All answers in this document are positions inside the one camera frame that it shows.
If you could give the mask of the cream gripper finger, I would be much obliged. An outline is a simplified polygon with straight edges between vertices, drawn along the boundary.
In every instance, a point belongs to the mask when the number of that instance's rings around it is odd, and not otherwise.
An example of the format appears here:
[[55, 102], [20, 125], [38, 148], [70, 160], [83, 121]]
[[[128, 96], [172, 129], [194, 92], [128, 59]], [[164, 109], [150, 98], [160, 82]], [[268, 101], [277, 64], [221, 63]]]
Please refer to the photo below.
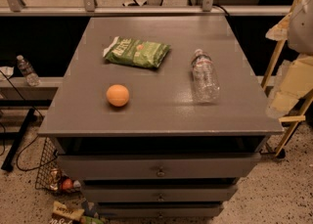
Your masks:
[[270, 40], [281, 41], [288, 39], [291, 13], [285, 15], [278, 23], [272, 26], [265, 34]]

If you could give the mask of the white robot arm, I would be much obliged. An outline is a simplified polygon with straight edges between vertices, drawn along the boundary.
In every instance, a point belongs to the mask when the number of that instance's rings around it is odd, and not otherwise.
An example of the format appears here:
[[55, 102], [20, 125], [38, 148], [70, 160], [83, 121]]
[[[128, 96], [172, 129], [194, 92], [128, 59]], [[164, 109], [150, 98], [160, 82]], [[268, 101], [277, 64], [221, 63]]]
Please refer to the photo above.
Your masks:
[[300, 54], [313, 55], [313, 0], [301, 0], [265, 34], [270, 40], [287, 40]]

